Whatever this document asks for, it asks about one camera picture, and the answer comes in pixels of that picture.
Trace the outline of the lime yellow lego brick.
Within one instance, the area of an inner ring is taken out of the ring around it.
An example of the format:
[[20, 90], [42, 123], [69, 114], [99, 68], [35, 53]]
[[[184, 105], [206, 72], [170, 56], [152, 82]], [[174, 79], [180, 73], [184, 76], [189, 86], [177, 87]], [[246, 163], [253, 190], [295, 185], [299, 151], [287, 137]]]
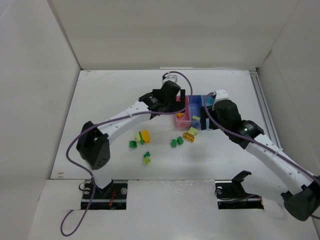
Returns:
[[146, 156], [146, 157], [143, 158], [142, 161], [143, 161], [143, 163], [144, 163], [145, 165], [148, 165], [148, 164], [151, 162], [151, 159], [150, 159], [149, 156]]

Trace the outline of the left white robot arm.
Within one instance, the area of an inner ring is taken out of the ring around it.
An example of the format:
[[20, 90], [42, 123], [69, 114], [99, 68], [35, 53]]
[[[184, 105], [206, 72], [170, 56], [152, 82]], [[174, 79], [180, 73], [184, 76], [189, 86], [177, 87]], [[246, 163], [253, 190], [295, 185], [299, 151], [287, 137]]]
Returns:
[[96, 187], [106, 196], [110, 191], [111, 179], [103, 176], [103, 168], [111, 158], [110, 145], [119, 136], [156, 116], [175, 113], [185, 108], [186, 90], [171, 80], [160, 89], [153, 89], [141, 96], [132, 106], [114, 116], [104, 125], [86, 122], [81, 130], [76, 149], [90, 167]]

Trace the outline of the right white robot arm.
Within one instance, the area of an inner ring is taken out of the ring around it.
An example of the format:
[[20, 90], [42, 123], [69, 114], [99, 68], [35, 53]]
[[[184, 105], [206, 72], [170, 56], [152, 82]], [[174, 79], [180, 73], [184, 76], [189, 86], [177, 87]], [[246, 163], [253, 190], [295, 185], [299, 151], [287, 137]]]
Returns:
[[264, 130], [251, 120], [243, 120], [230, 99], [216, 99], [211, 110], [204, 110], [216, 128], [243, 150], [258, 158], [286, 186], [280, 200], [297, 220], [306, 221], [320, 206], [320, 178], [285, 155]]

